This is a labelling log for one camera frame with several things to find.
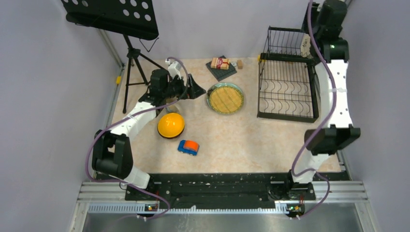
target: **wooden block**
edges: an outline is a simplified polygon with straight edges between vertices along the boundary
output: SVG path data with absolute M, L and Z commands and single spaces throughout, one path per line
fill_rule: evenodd
M 224 58 L 212 58 L 211 68 L 213 69 L 229 69 L 229 59 Z
M 239 59 L 239 60 L 236 62 L 236 65 L 237 65 L 238 69 L 242 69 L 242 68 L 243 68 L 242 60 Z

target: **black dish rack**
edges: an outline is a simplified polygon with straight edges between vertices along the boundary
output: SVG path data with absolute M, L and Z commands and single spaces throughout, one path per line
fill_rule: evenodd
M 259 57 L 257 117 L 313 123 L 319 117 L 314 60 L 299 29 L 269 27 Z

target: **gray wall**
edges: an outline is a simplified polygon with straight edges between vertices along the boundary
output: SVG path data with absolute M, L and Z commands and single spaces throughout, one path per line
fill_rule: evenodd
M 408 231 L 410 1 L 360 0 L 344 22 L 351 117 L 361 138 L 346 149 L 383 231 Z
M 148 56 L 256 57 L 263 50 L 268 26 L 300 28 L 307 4 L 307 0 L 154 0 L 160 39 Z M 110 37 L 125 61 L 124 38 L 115 33 Z M 131 42 L 147 54 L 138 39 Z M 143 43 L 149 48 L 153 41 Z
M 60 232 L 119 73 L 95 29 L 58 0 L 0 8 L 1 231 Z

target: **toy car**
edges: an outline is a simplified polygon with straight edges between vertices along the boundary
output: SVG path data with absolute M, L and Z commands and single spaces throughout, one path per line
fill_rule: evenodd
M 181 140 L 179 142 L 178 151 L 181 153 L 190 154 L 196 156 L 198 154 L 199 144 L 191 140 Z

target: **black music stand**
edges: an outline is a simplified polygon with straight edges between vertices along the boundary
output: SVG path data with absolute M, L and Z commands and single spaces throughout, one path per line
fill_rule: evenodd
M 142 56 L 160 69 L 161 65 L 141 54 L 140 49 L 133 48 L 128 36 L 143 40 L 154 40 L 158 37 L 158 26 L 155 20 L 152 0 L 61 0 L 67 11 L 66 19 L 76 25 L 94 27 L 121 33 L 128 46 L 128 72 L 125 85 L 124 108 L 127 112 L 128 87 L 133 85 L 148 85 L 138 57 Z M 138 67 L 144 82 L 130 84 L 132 60 Z

